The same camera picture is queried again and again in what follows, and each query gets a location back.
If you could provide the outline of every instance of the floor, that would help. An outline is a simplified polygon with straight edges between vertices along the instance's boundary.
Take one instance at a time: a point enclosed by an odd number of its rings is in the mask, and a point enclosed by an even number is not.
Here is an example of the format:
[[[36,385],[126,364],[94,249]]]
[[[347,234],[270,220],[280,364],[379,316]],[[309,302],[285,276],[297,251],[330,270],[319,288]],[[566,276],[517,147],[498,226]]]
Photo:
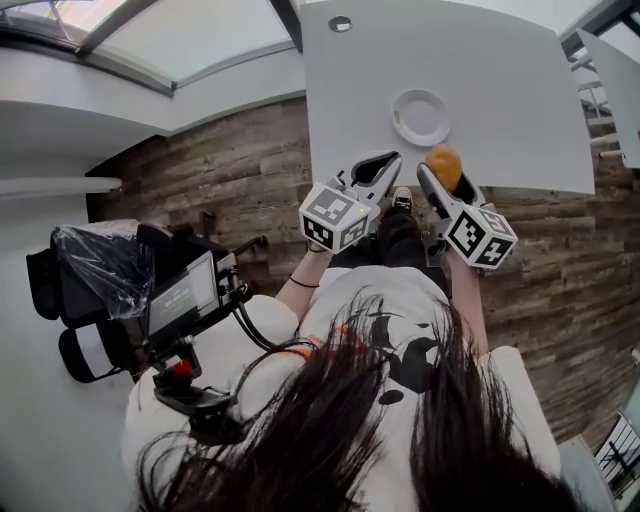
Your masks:
[[[520,242],[482,284],[492,346],[522,352],[557,441],[582,433],[593,449],[630,391],[640,332],[640,181],[619,159],[594,158],[594,168],[593,196],[485,190]],[[297,210],[310,169],[306,102],[289,100],[148,141],[102,164],[92,175],[120,177],[123,187],[91,197],[90,218],[187,223],[202,232],[207,210],[228,247],[268,237],[269,249],[243,255],[240,271],[273,294],[305,250]],[[423,225],[426,213],[418,201]]]

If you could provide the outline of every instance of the long hair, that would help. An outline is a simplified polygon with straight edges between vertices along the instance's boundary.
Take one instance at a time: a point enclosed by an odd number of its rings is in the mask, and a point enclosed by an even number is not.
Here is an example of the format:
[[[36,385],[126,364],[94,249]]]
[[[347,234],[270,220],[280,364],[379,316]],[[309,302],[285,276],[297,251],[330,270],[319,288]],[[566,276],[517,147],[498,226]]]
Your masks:
[[[195,443],[186,450],[181,445],[184,454],[168,479],[163,465],[171,450],[154,457],[158,441],[150,444],[139,459],[141,508],[361,510],[360,483],[380,454],[381,416],[372,409],[378,410],[373,405],[387,360],[375,348],[366,319],[382,314],[382,307],[379,297],[357,296],[338,314],[326,343],[309,344],[313,350],[301,369],[244,425],[250,433],[244,443],[217,448]],[[439,354],[407,454],[418,510],[577,510],[565,484],[543,473],[528,449],[514,448],[508,396],[490,370],[478,369],[473,343],[462,339],[460,315],[443,307],[448,321],[436,329]],[[336,329],[339,319],[343,327]]]

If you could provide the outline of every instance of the black pants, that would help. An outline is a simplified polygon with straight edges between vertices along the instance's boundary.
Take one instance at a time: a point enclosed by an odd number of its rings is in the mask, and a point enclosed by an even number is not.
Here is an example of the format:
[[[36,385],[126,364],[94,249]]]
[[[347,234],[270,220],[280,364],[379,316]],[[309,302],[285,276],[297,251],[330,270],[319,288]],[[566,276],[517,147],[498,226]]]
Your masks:
[[[364,237],[336,254],[329,267],[356,268],[367,265],[416,268],[449,296],[449,285],[442,268],[427,266],[418,223],[402,206],[387,210],[380,221],[377,236]]]

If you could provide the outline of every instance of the shoe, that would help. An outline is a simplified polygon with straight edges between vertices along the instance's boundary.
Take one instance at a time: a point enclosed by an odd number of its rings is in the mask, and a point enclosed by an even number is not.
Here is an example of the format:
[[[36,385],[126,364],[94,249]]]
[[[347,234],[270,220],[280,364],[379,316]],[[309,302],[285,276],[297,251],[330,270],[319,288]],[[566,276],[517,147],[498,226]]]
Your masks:
[[[407,210],[407,213],[411,213],[413,209],[413,195],[411,194],[411,190],[407,187],[398,187],[393,193],[391,206],[401,206]]]

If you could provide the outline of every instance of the white t-shirt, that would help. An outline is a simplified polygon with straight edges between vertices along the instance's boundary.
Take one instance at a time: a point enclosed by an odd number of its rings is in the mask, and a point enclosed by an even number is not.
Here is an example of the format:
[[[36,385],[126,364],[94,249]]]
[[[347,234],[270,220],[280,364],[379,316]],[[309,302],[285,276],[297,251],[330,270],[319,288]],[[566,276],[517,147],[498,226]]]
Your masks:
[[[379,346],[392,358],[384,388],[374,405],[382,408],[383,413],[378,430],[383,439],[382,453],[364,479],[360,488],[364,495],[359,499],[372,512],[411,511],[415,503],[409,450],[415,410],[426,382],[421,372],[429,372],[435,360],[434,328],[444,326],[440,302],[447,299],[433,281],[413,268],[329,269],[299,326],[299,337],[327,339],[331,321],[358,292],[362,297],[380,295],[384,299],[382,315],[372,316],[370,327],[375,329]],[[297,318],[280,301],[258,295],[246,308],[267,339],[278,343],[294,338]],[[200,334],[196,343],[202,376],[196,379],[195,385],[200,387],[231,389],[243,369],[264,353],[248,339],[233,317]],[[407,360],[412,359],[412,364],[404,364],[406,354],[411,354]],[[233,414],[238,419],[246,419],[258,412],[302,364],[302,358],[295,355],[267,358],[246,380]],[[559,475],[558,449],[520,353],[514,348],[501,347],[483,356],[479,365],[484,368],[491,365],[510,394],[517,427],[513,434],[516,445],[523,445],[523,437],[526,438],[538,465],[549,474]],[[146,372],[129,398],[121,454],[132,482],[138,454],[147,443],[161,434],[188,429],[186,417],[157,401],[152,376],[153,370]],[[158,452],[169,442],[159,445]]]

